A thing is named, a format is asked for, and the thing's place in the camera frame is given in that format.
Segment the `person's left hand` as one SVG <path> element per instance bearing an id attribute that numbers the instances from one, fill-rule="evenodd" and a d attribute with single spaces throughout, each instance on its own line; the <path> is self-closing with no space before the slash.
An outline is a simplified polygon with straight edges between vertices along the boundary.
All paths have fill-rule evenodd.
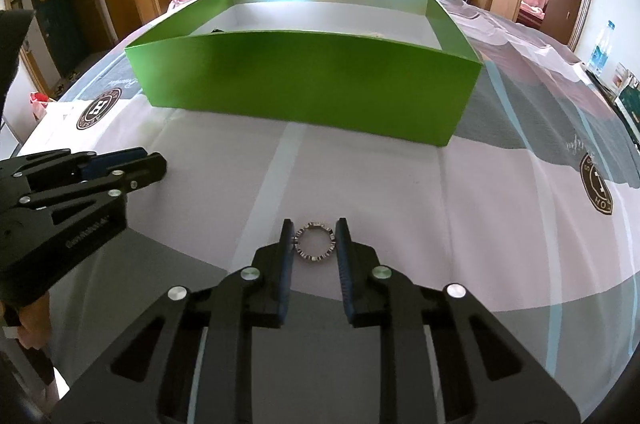
<path id="1" fill-rule="evenodd" d="M 18 311 L 20 326 L 18 340 L 26 349 L 41 349 L 51 337 L 50 294 L 46 293 L 34 303 Z"/>

